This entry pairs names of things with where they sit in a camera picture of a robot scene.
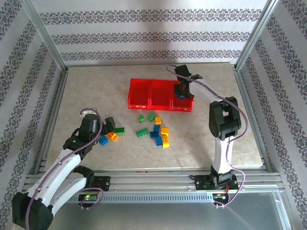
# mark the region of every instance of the patterned wall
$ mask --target patterned wall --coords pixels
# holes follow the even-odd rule
[[[35,0],[66,65],[232,62],[266,0]]]
[[[60,70],[18,0],[0,0],[0,230],[42,145]]]
[[[281,0],[241,70],[271,165],[307,229],[307,0]]]

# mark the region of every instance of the green lego brick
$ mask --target green lego brick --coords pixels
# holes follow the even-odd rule
[[[143,122],[143,121],[145,121],[145,117],[144,117],[143,114],[141,114],[141,115],[139,116],[139,122]]]
[[[145,136],[146,134],[148,134],[148,129],[147,128],[141,129],[141,130],[136,132],[136,136],[138,138],[141,137],[141,136]]]
[[[125,134],[125,128],[124,127],[118,127],[118,128],[115,128],[113,133],[116,133],[116,134]]]
[[[150,114],[148,115],[148,120],[149,120],[149,121],[153,121],[154,118],[155,118],[155,113],[150,113]]]

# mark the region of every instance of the toy brick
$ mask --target toy brick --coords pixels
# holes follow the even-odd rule
[[[115,141],[118,137],[117,134],[113,132],[108,133],[106,136],[110,138],[112,141]]]
[[[153,121],[154,118],[155,118],[155,113],[150,113],[150,114],[148,115],[148,120],[149,120],[149,121]]]
[[[125,128],[124,127],[115,128],[113,133],[116,133],[117,135],[118,134],[125,134]]]
[[[141,114],[141,115],[139,116],[139,122],[144,122],[144,121],[145,121],[145,117],[144,117],[143,114]]]
[[[158,136],[155,138],[157,146],[163,145],[162,137]]]
[[[162,124],[161,117],[159,117],[159,116],[156,116],[156,117],[154,118],[154,121],[155,121],[155,124],[156,124],[157,126],[160,126],[160,125]]]
[[[160,133],[161,133],[161,135],[167,135],[168,136],[169,129],[165,128],[165,127],[162,127]]]
[[[142,137],[142,136],[145,136],[146,134],[148,134],[148,129],[147,128],[141,129],[141,130],[136,132],[136,136],[138,138]]]
[[[162,143],[163,143],[163,148],[169,148],[168,136],[166,135],[162,136]]]
[[[105,145],[106,143],[108,143],[108,139],[105,137],[105,136],[102,136],[101,138],[98,139],[98,142],[101,144],[101,145]]]
[[[150,134],[150,138],[156,138],[159,136],[159,132],[157,131],[150,132],[149,134]]]
[[[154,131],[160,132],[160,126],[154,125],[153,129]]]

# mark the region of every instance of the table surface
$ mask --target table surface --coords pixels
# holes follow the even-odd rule
[[[200,74],[215,91],[234,96],[245,112],[232,66],[229,63],[189,64],[192,74]],[[154,122],[138,122],[151,110],[128,109],[131,78],[175,80],[165,65],[74,67],[69,74],[54,128],[46,168],[58,157],[62,146],[72,132],[80,127],[79,111],[97,108],[102,118],[112,116],[116,127],[125,127],[126,133],[106,145],[97,144],[81,165],[99,169],[144,169],[173,167],[210,167],[214,160],[214,137],[209,131],[209,105],[194,99],[192,113],[154,111],[162,118],[162,127],[169,128],[170,148],[157,147],[148,136],[138,138],[136,131],[153,129]],[[239,134],[245,128],[244,120]],[[257,145],[251,129],[234,143],[232,164],[237,167],[261,166]]]

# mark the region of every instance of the red container compartment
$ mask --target red container compartment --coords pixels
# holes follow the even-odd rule
[[[128,94],[129,109],[192,112],[193,99],[175,97],[177,80],[131,79]]]

